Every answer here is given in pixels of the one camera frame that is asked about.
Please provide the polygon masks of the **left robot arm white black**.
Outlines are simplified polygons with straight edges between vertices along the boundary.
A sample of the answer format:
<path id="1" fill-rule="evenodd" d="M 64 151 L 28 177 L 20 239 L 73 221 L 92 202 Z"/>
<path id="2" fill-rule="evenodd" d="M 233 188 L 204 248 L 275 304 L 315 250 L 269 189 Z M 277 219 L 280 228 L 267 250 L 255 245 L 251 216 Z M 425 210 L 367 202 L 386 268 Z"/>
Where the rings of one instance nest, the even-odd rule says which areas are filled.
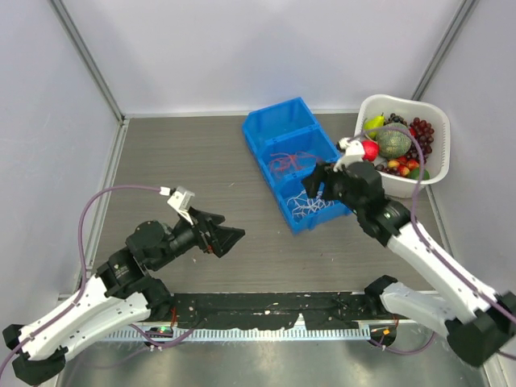
<path id="1" fill-rule="evenodd" d="M 192 248 L 226 255 L 245 235 L 225 227 L 224 216 L 190 209 L 174 227 L 156 220 L 141 223 L 124 248 L 107 262 L 71 298 L 25 326 L 12 324 L 2 332 L 15 358 L 17 378 L 39 385 L 60 373 L 67 362 L 112 331 L 152 319 L 164 321 L 173 296 L 162 280 L 152 277 Z"/>

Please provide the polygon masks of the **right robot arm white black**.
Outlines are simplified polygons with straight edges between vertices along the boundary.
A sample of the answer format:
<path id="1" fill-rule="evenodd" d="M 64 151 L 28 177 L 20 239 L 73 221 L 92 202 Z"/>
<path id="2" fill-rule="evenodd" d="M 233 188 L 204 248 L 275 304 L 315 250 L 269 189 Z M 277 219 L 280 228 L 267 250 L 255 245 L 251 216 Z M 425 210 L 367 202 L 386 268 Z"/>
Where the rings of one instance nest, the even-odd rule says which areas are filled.
<path id="1" fill-rule="evenodd" d="M 310 198 L 342 202 L 365 234 L 404 259 L 439 293 L 433 298 L 383 280 L 364 298 L 368 315 L 410 318 L 446 338 L 453 352 L 473 367 L 483 365 L 515 337 L 514 293 L 500 294 L 432 243 L 414 214 L 385 195 L 372 164 L 355 162 L 338 170 L 318 163 L 302 185 Z"/>

